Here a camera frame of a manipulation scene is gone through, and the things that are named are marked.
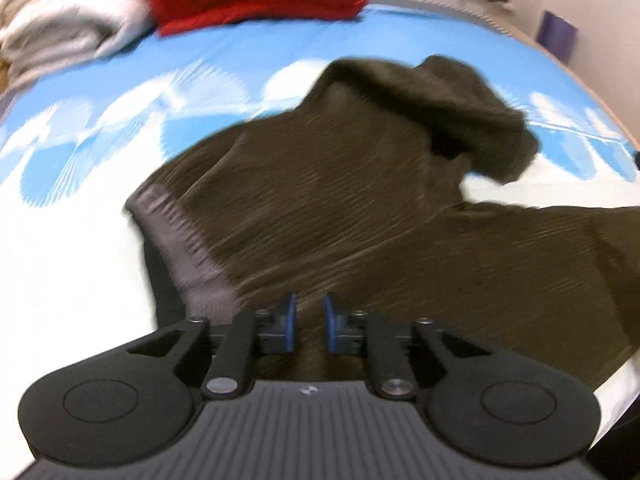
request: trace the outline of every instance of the circular pad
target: circular pad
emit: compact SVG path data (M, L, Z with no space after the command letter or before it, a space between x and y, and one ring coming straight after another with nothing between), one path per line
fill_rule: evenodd
M88 359L34 383L18 406L31 449L56 462L105 467L168 446L193 414L190 391L162 359Z
M484 391L482 405L503 422L535 424L552 415L556 410L556 399L535 384L498 383Z
M500 466L542 467L586 450L600 407L574 378L510 352L458 359L426 415L465 454Z
M97 380L71 388L63 402L66 412L82 422L112 422L128 415L138 392L121 381Z

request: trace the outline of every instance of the white blanket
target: white blanket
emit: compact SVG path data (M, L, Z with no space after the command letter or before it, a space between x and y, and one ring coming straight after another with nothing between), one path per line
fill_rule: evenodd
M0 0L0 57L16 88L108 56L152 26L146 0Z
M153 25L147 0L37 0L6 28L0 56L18 88L46 73L110 56Z

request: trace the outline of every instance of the metal screw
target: metal screw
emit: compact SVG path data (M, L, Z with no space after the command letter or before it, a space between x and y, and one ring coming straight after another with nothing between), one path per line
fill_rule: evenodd
M382 383L382 391L387 395L401 396L410 394L414 386L404 379L388 379Z
M216 377L207 381L207 390L212 394L230 394L238 389L238 383L231 377Z

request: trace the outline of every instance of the bed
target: bed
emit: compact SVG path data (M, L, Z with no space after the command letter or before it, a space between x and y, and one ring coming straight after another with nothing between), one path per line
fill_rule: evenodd
M418 7L416 0L412 6ZM163 161L239 121L295 106L332 60L476 66L527 114L542 149L521 179L470 174L470 200L640 205L635 148L545 54L474 12L370 5L355 22L259 21L160 39L41 79L0 126L0 479L31 454L23 391L56 368L154 329L142 240L123 211ZM597 391L602 436L640 393L640 354Z

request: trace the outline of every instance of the wall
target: wall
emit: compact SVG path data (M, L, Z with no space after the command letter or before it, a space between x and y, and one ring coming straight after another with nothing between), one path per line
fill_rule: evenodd
M544 10L578 28L569 67L640 139L640 0L512 0L512 20L535 37Z

